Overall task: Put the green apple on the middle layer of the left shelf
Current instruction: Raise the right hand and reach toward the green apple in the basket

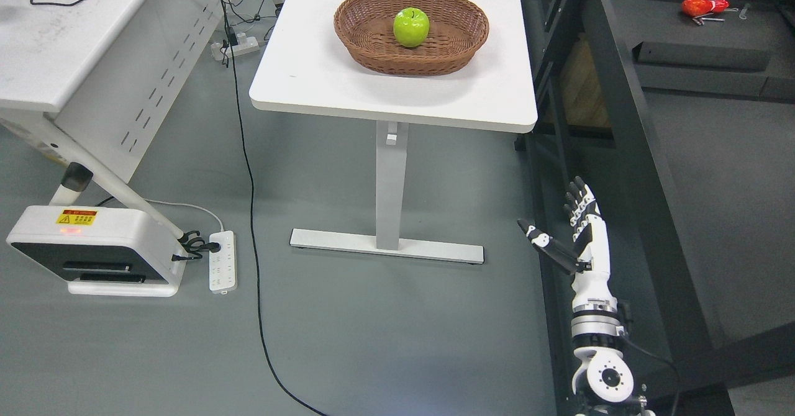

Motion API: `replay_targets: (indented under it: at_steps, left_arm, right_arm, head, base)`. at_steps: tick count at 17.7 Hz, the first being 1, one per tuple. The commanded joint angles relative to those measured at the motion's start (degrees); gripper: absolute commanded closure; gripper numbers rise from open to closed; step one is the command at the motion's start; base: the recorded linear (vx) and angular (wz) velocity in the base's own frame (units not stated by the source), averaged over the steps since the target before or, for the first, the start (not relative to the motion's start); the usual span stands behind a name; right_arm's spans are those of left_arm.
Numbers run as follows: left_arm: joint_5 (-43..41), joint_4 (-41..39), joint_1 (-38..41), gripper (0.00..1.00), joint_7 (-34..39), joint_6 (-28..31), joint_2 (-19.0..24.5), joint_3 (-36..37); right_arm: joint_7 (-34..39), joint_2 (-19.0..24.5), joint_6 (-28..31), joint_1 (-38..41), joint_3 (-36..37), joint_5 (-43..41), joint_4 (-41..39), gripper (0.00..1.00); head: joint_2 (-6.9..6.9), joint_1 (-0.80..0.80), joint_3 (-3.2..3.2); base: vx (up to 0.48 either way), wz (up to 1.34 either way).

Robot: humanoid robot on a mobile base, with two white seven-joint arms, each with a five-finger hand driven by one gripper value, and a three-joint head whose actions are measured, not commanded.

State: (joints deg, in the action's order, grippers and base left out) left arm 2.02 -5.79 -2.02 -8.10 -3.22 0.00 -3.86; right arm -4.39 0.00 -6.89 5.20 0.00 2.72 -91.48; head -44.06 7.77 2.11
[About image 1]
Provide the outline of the white robot base unit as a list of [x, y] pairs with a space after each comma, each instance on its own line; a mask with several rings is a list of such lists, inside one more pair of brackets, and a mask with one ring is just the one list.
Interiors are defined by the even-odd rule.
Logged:
[[170, 297], [188, 260], [175, 235], [135, 209], [30, 206], [6, 241], [72, 294]]

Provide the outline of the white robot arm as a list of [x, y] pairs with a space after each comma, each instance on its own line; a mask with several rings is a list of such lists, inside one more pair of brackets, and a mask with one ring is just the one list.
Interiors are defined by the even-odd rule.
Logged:
[[571, 379], [579, 415], [653, 415], [647, 397], [634, 391], [634, 376], [622, 352], [624, 325], [616, 309], [575, 308], [571, 320], [574, 356], [580, 361]]

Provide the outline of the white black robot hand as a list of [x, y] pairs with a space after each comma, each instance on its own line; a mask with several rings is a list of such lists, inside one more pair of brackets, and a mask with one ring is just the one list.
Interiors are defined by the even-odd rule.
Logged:
[[571, 243], [564, 243], [526, 219], [517, 220], [525, 237], [539, 253], [547, 256], [573, 277], [571, 308], [585, 310], [618, 310], [618, 300], [611, 294], [608, 282], [611, 259], [607, 224], [602, 218], [593, 190], [580, 176], [569, 183], [565, 194], [565, 210], [573, 229]]

